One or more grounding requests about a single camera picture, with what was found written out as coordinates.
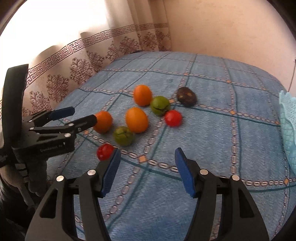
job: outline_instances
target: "cherry tomato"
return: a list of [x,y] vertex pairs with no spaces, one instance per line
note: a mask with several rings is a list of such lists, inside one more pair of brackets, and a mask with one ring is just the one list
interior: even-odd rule
[[103,144],[101,145],[98,150],[96,151],[96,155],[100,161],[108,160],[111,156],[114,147],[110,144]]
[[165,113],[165,122],[168,126],[179,126],[182,123],[182,115],[176,110],[170,110]]

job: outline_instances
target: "silver screw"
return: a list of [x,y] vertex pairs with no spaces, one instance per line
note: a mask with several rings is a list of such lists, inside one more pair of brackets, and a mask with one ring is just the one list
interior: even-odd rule
[[95,174],[96,174],[96,170],[91,169],[91,170],[89,170],[89,171],[87,172],[87,174],[88,174],[89,176],[95,175]]
[[207,169],[200,169],[200,174],[201,174],[201,175],[208,175],[209,172],[208,172]]
[[58,177],[57,177],[57,181],[58,181],[58,182],[61,182],[61,181],[63,181],[63,180],[64,180],[64,176],[58,176]]
[[232,176],[232,179],[235,180],[235,181],[238,181],[239,180],[239,176],[238,175],[233,175]]

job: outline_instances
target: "light blue cloth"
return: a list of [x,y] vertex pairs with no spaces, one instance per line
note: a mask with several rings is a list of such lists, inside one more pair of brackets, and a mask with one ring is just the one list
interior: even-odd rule
[[[132,90],[139,84],[148,85],[154,96],[173,100],[177,88],[187,86],[199,105],[172,104],[184,116],[178,128],[166,126],[149,107],[143,108],[149,128],[122,150],[112,189],[99,200],[112,241],[184,239],[197,200],[185,192],[175,167],[178,147],[215,175],[236,173],[244,179],[272,238],[296,204],[296,178],[278,122],[278,93],[284,87],[269,73],[244,63],[177,52],[141,52],[117,59],[58,106],[75,107],[68,121],[107,110],[113,117],[112,129],[105,135],[92,129],[78,135],[73,153],[48,161],[49,178],[78,177],[96,167],[97,146],[105,141],[116,145],[112,132],[125,125],[125,112],[136,106]],[[139,163],[143,155],[148,161]],[[220,196],[217,203],[212,237],[218,231]],[[83,237],[77,196],[75,210]]]
[[291,169],[296,173],[296,98],[290,93],[279,93],[281,131],[284,148]]

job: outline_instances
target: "lace fabric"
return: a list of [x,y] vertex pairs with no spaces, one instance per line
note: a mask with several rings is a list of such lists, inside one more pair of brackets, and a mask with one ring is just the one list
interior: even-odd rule
[[296,98],[289,92],[279,93],[281,133],[291,169],[296,173]]

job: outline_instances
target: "wall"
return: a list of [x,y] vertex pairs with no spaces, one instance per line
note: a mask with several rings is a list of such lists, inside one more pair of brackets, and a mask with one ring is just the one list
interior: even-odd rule
[[[266,0],[163,0],[172,49],[262,68],[289,88],[296,40]],[[296,76],[291,91],[296,96]]]

